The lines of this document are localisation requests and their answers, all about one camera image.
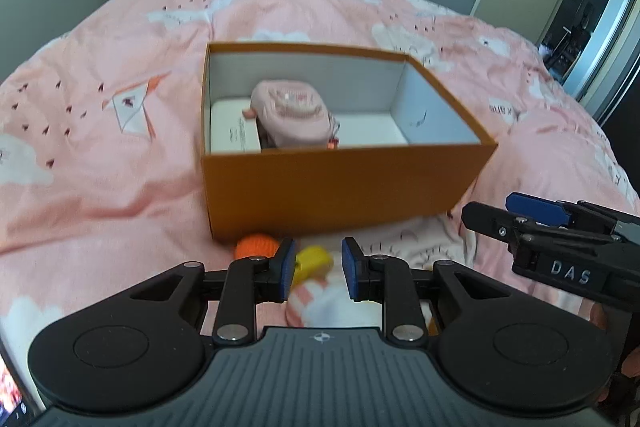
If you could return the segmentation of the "yellow orange plush doll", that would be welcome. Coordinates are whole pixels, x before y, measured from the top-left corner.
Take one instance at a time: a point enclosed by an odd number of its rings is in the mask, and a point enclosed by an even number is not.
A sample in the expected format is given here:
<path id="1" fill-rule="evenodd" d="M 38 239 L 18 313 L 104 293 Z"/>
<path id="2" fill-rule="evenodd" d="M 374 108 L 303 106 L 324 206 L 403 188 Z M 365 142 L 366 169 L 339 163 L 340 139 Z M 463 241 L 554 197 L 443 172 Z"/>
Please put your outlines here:
<path id="1" fill-rule="evenodd" d="M 264 326 L 380 327 L 382 310 L 378 303 L 349 297 L 342 269 L 341 234 L 303 237 L 298 245 L 322 247 L 333 258 L 333 267 L 318 279 L 308 279 L 292 287 L 286 303 L 263 303 L 257 308 L 258 329 Z"/>

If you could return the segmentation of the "white glasses case box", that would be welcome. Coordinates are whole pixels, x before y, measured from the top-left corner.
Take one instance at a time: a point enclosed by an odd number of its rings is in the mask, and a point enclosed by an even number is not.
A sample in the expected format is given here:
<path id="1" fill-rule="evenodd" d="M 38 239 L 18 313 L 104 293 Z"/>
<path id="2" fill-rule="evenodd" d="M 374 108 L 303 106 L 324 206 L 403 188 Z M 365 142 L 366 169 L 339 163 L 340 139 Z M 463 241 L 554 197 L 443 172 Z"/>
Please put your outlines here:
<path id="1" fill-rule="evenodd" d="M 226 98 L 213 103 L 209 113 L 209 153 L 260 152 L 256 119 L 244 117 L 249 98 Z"/>

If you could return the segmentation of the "orange cardboard box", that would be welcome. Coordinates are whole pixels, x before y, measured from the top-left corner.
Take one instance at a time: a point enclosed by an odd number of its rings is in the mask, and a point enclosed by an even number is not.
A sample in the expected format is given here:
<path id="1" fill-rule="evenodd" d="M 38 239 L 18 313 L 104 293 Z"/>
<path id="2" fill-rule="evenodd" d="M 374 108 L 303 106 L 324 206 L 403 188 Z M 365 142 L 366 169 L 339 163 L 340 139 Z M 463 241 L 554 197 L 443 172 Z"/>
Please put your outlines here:
<path id="1" fill-rule="evenodd" d="M 262 80 L 299 80 L 340 124 L 334 148 L 209 153 L 209 113 Z M 454 208 L 496 141 L 410 55 L 353 46 L 213 42 L 202 87 L 201 165 L 213 238 L 304 236 Z"/>

